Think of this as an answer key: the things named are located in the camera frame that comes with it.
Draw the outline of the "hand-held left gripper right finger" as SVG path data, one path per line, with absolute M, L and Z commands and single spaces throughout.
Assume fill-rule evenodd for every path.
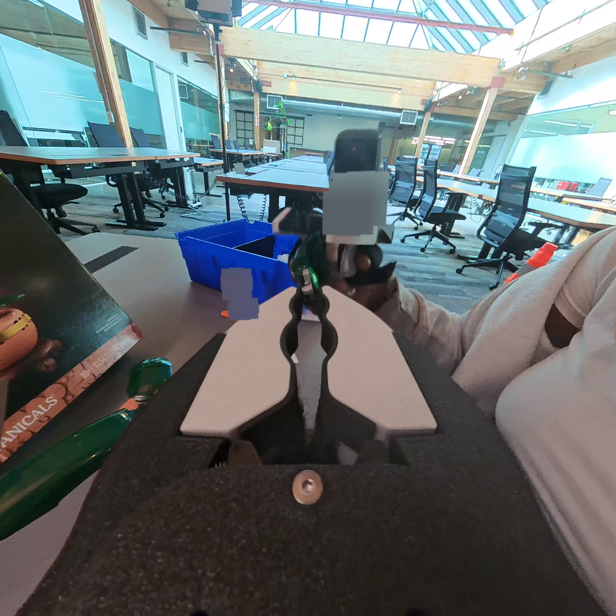
M 435 433 L 435 417 L 392 330 L 353 299 L 322 290 L 322 431 L 336 442 Z

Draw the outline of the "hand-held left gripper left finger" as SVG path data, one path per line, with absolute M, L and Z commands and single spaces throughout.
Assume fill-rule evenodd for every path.
M 284 330 L 296 325 L 287 288 L 238 320 L 224 336 L 181 423 L 181 435 L 220 438 L 304 438 L 296 370 Z

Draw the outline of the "green brick leaf piece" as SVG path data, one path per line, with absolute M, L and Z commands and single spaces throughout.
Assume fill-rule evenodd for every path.
M 289 272 L 293 277 L 306 311 L 316 318 L 325 312 L 323 287 L 330 278 L 326 237 L 316 232 L 300 238 L 289 257 Z

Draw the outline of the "blue plastic bin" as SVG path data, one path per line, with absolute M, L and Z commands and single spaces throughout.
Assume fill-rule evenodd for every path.
M 281 255 L 290 254 L 299 237 L 274 234 L 269 222 L 237 219 L 175 234 L 192 281 L 221 290 L 223 269 L 252 273 L 252 295 L 259 304 L 293 287 Z

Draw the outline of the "person's right forearm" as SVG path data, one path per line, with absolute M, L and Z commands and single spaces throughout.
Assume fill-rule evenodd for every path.
M 468 393 L 497 396 L 531 367 L 556 309 L 578 328 L 562 349 L 579 374 L 615 378 L 615 228 L 563 260 L 499 287 L 459 315 L 393 278 L 376 314 L 403 333 Z

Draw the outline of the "grey desk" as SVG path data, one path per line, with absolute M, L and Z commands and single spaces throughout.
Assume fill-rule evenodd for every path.
M 144 337 L 43 428 L 35 443 L 24 445 L 2 464 L 2 474 L 39 449 L 122 407 L 127 399 L 127 373 L 136 363 L 164 357 L 178 370 L 213 335 L 228 329 L 220 315 L 225 307 L 220 292 L 190 280 L 177 240 L 103 233 L 100 239 L 74 239 L 66 246 Z M 50 512 L 1 542 L 1 615 L 15 615 L 42 581 L 97 476 L 88 477 Z

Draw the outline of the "person's right hand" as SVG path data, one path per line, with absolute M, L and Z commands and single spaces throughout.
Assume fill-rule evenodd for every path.
M 371 272 L 377 268 L 373 265 L 372 258 L 368 254 L 357 252 L 355 254 L 355 266 L 358 271 Z M 355 287 L 350 285 L 345 278 L 333 277 L 329 285 L 346 297 L 350 297 L 358 304 L 364 306 L 371 312 L 379 311 L 398 291 L 398 283 L 394 275 L 396 262 L 387 264 L 386 268 L 393 266 L 391 276 L 387 281 L 374 283 L 371 285 L 360 285 Z

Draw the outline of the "wooden office table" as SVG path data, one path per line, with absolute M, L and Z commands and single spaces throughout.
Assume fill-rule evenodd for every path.
M 44 214 L 44 207 L 39 201 L 42 192 L 35 192 L 33 189 L 35 181 L 31 182 L 29 179 L 29 176 L 40 172 L 42 166 L 50 168 L 53 174 L 63 181 L 98 176 L 115 177 L 124 218 L 107 223 L 106 226 L 152 232 L 158 227 L 165 226 L 165 223 L 146 219 L 135 174 L 145 171 L 152 163 L 158 164 L 163 170 L 172 169 L 173 171 L 181 167 L 192 166 L 196 156 L 194 152 L 154 148 L 3 146 L 1 147 L 1 171 L 11 176 L 16 188 L 35 210 L 46 218 L 48 225 L 56 234 L 60 234 L 62 228 L 79 235 L 88 234 L 76 228 L 76 224 L 90 226 L 93 232 L 98 232 L 98 227 L 90 223 L 59 218 L 53 212 Z
M 494 203 L 497 196 L 496 189 L 482 189 L 479 186 L 461 181 L 438 179 L 437 187 L 472 196 L 489 203 Z M 585 209 L 573 204 L 545 201 L 539 198 L 529 198 L 527 211 L 534 212 L 549 220 L 585 230 L 602 230 L 615 226 L 614 214 Z
M 267 196 L 267 221 L 273 222 L 286 207 L 322 213 L 323 194 L 334 170 L 333 157 L 322 162 L 293 158 L 278 166 L 251 167 L 243 174 L 223 173 L 217 181 L 233 196 Z

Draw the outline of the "black office chair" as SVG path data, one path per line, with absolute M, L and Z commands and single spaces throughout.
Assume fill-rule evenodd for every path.
M 407 238 L 420 238 L 427 235 L 427 241 L 424 247 L 420 249 L 425 252 L 427 246 L 434 238 L 438 238 L 444 245 L 450 246 L 449 254 L 456 253 L 456 246 L 450 241 L 447 235 L 437 230 L 438 226 L 446 226 L 454 224 L 457 220 L 466 220 L 466 216 L 460 214 L 459 211 L 450 209 L 448 204 L 437 199 L 437 176 L 436 166 L 427 165 L 423 169 L 423 196 L 416 209 L 416 214 L 420 222 L 431 224 L 431 230 L 425 230 L 415 234 L 404 235 L 400 242 L 404 243 Z
M 396 169 L 388 197 L 387 217 L 397 220 L 411 220 L 417 229 L 422 223 L 415 212 L 421 199 L 421 188 L 417 188 L 418 157 L 402 157 L 396 160 Z
M 88 122 L 88 125 L 97 146 L 112 148 L 124 146 L 120 134 L 113 125 L 97 124 L 92 122 Z M 158 173 L 151 174 L 149 168 L 146 168 L 145 172 L 143 173 L 135 173 L 134 178 L 137 184 L 137 188 L 139 189 L 139 192 L 141 194 L 143 207 L 148 205 L 156 209 L 157 211 L 159 211 L 159 217 L 164 218 L 165 212 L 168 211 L 169 207 L 167 204 L 153 201 L 151 197 L 151 191 L 154 189 L 158 189 L 160 192 L 160 196 L 164 197 L 164 192 L 170 191 L 171 185 L 168 184 L 168 182 L 162 175 Z
M 26 197 L 43 217 L 45 217 L 56 232 L 62 228 L 78 235 L 86 235 L 77 225 L 91 227 L 92 232 L 98 232 L 98 227 L 89 222 L 68 220 L 64 205 L 87 196 L 88 189 L 78 184 L 68 184 L 61 181 L 56 184 L 45 183 L 41 166 L 35 163 L 1 159 L 1 171 L 11 176 L 13 184 Z
M 504 165 L 495 203 L 476 233 L 478 239 L 494 249 L 492 257 L 487 258 L 489 250 L 483 251 L 477 258 L 468 259 L 456 270 L 456 273 L 462 274 L 467 267 L 497 264 L 497 280 L 489 287 L 493 290 L 500 284 L 504 269 L 514 271 L 514 267 L 509 264 L 511 259 L 520 261 L 527 251 L 541 247 L 542 242 L 537 235 L 520 229 L 527 214 L 528 199 L 535 172 L 535 166 Z

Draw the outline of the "hanging green plant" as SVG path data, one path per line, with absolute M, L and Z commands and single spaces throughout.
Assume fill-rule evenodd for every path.
M 284 100 L 277 100 L 273 107 L 267 107 L 267 113 L 266 131 L 271 133 L 275 129 L 287 129 L 288 114 Z

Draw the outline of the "orange safety cone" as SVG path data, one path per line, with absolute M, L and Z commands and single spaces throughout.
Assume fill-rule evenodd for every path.
M 511 283 L 522 275 L 545 266 L 549 263 L 558 249 L 559 247 L 556 244 L 544 243 L 543 246 L 537 249 L 533 255 L 522 263 L 522 265 L 504 281 L 504 284 Z

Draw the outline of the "black orchid picture box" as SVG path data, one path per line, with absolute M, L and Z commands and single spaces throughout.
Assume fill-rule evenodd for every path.
M 1 175 L 1 462 L 143 334 Z

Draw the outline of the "studio light on stand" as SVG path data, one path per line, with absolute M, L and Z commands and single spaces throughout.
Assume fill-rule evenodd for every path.
M 204 25 L 211 25 L 214 36 L 214 63 L 217 74 L 218 104 L 219 104 L 219 141 L 222 148 L 222 168 L 223 173 L 229 172 L 228 155 L 226 147 L 227 139 L 227 119 L 226 119 L 226 78 L 224 62 L 220 51 L 220 34 L 222 27 L 232 25 L 232 1 L 185 1 L 185 7 L 193 11 L 204 28 Z

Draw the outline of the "person's light sweatshirt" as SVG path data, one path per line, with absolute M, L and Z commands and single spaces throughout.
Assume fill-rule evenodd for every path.
M 615 296 L 504 389 L 496 420 L 569 560 L 615 615 Z

